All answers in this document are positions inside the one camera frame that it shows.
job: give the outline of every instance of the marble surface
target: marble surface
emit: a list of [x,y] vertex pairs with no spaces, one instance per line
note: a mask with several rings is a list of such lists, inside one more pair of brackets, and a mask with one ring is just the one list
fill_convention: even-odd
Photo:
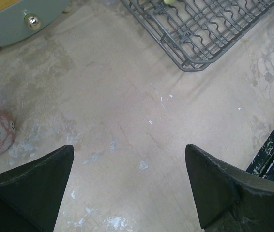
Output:
[[274,12],[182,72],[116,0],[77,0],[0,54],[16,141],[0,173],[72,144],[56,232],[199,232],[184,151],[246,169],[274,128]]

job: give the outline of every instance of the dish rack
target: dish rack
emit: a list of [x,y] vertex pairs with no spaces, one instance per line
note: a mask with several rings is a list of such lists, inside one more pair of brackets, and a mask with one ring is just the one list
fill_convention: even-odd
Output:
[[274,9],[274,0],[120,0],[182,71],[217,61]]

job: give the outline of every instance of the wire basket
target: wire basket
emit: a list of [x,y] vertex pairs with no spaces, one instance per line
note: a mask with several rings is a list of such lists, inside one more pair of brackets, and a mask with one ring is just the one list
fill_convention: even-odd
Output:
[[182,71],[207,68],[274,9],[274,0],[120,1]]

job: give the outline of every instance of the metal wire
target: metal wire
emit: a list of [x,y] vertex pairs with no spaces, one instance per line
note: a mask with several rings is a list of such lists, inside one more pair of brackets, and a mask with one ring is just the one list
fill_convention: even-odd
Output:
[[183,71],[208,67],[274,9],[274,0],[120,1]]

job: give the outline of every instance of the metal knob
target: metal knob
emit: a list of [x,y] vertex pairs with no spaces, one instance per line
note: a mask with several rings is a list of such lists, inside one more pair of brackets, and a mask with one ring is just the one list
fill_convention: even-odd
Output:
[[41,26],[41,20],[35,14],[26,15],[24,18],[24,22],[32,30],[37,30]]

